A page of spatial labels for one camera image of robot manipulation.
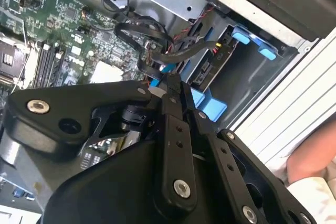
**white sleeve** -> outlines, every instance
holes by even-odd
[[[304,178],[287,187],[318,224],[336,224],[336,199],[321,177]]]

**human arm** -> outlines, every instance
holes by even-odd
[[[290,184],[308,177],[321,177],[336,156],[336,121],[318,129],[288,158]]]

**blue plastic tab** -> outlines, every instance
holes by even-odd
[[[227,105],[212,97],[209,89],[205,92],[205,99],[199,106],[211,121],[216,122],[226,110]]]
[[[249,44],[251,41],[249,39],[249,34],[239,27],[233,29],[231,36],[245,45]]]
[[[191,94],[193,95],[195,107],[198,108],[198,106],[203,102],[205,94],[193,88],[191,88]]]
[[[274,60],[277,56],[274,50],[271,47],[267,46],[265,43],[261,44],[261,46],[258,49],[258,52],[261,53],[266,58],[268,58],[269,60]]]
[[[163,73],[168,73],[169,71],[173,70],[175,68],[175,64],[168,64],[166,65],[161,72]],[[150,86],[152,87],[156,87],[157,85],[159,85],[159,80],[152,80]]]

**chip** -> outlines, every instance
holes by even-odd
[[[72,46],[71,52],[75,55],[80,55],[80,53],[82,52],[82,49],[80,49],[79,47],[76,47],[76,46]]]
[[[15,0],[9,0],[8,9],[20,14],[19,2]]]
[[[75,19],[76,17],[76,10],[68,7],[67,11],[65,12],[65,16],[71,19]]]
[[[111,34],[110,33],[103,33],[102,39],[106,42],[110,41],[111,39]]]
[[[47,21],[47,27],[48,27],[48,28],[52,28],[53,25],[54,25],[53,22],[51,22],[51,21]]]

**screw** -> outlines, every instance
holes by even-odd
[[[233,136],[233,134],[232,134],[231,132],[226,133],[226,135],[227,135],[231,140],[235,139],[235,136]]]
[[[246,219],[252,223],[252,224],[256,224],[257,223],[257,216],[256,214],[253,212],[253,210],[248,207],[248,206],[243,206],[243,213],[246,217]]]
[[[303,212],[301,213],[301,217],[303,218],[303,220],[305,221],[305,223],[311,224],[311,221],[308,219],[308,217]]]
[[[35,114],[45,114],[50,110],[50,106],[42,100],[31,100],[27,103],[27,109]]]
[[[146,94],[146,91],[144,91],[144,90],[141,89],[141,88],[138,88],[138,92],[139,92],[139,93],[142,93],[142,94]]]
[[[190,187],[185,181],[181,179],[175,180],[174,190],[182,198],[186,199],[190,197],[191,194]]]
[[[206,119],[206,114],[204,114],[202,111],[200,111],[198,114],[201,118]]]
[[[177,103],[177,101],[176,101],[174,98],[172,98],[172,97],[170,97],[169,100],[170,100],[171,102],[173,102],[173,103]]]

